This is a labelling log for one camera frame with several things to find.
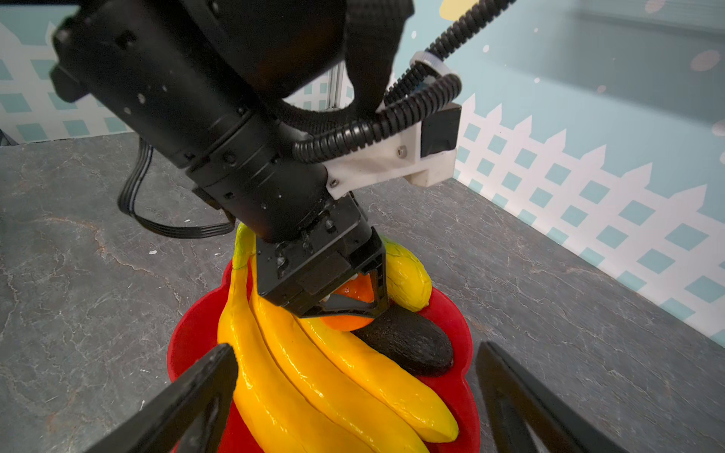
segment robotic arm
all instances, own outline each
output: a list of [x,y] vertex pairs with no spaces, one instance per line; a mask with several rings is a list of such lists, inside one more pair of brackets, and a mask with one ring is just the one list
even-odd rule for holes
[[[453,172],[461,81],[442,64],[509,0],[480,0],[389,90],[411,0],[89,0],[54,35],[58,96],[92,93],[142,137],[119,208],[164,236],[258,237],[259,292],[298,317],[376,317],[385,248],[351,190]],[[282,99],[344,60],[355,100],[308,112]],[[133,210],[158,150],[229,223],[182,228]],[[375,302],[331,293],[370,274]]]

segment avocado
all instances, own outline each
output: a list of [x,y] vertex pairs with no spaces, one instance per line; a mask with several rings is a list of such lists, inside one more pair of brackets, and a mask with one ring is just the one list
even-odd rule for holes
[[412,375],[438,376],[453,366],[453,346],[445,332],[396,304],[352,333]]

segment red bowl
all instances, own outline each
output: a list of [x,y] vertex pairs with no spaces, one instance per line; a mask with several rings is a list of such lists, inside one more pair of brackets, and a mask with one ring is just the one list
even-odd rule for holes
[[[217,325],[227,302],[230,281],[231,262],[224,271],[222,285],[196,301],[176,326],[166,355],[171,381],[175,381],[217,345]],[[465,381],[465,374],[473,359],[471,332],[458,307],[435,288],[433,288],[429,305],[419,313],[436,323],[450,338],[453,345],[453,368],[437,378],[425,376],[418,378],[443,399],[460,429],[460,434],[455,442],[450,444],[426,443],[428,450],[431,453],[478,453],[481,448],[479,413],[476,410],[471,388]],[[263,453],[234,404],[229,412],[219,452]]]

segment bunch of bananas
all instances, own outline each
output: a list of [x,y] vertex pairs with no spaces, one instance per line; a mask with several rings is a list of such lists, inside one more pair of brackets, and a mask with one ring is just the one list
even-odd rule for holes
[[[234,403],[265,452],[427,452],[423,441],[456,439],[458,425],[445,403],[395,362],[350,332],[320,319],[297,319],[259,296],[255,237],[244,225],[237,230],[232,268],[217,340],[234,348]],[[416,311],[428,303],[428,297],[421,302],[426,290],[420,281],[403,299]]]

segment white bracket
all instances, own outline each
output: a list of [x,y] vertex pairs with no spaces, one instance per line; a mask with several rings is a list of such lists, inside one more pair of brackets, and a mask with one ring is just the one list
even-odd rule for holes
[[337,200],[356,188],[404,177],[429,187],[453,176],[455,149],[421,157],[421,122],[374,145],[337,157],[327,168],[327,190]]

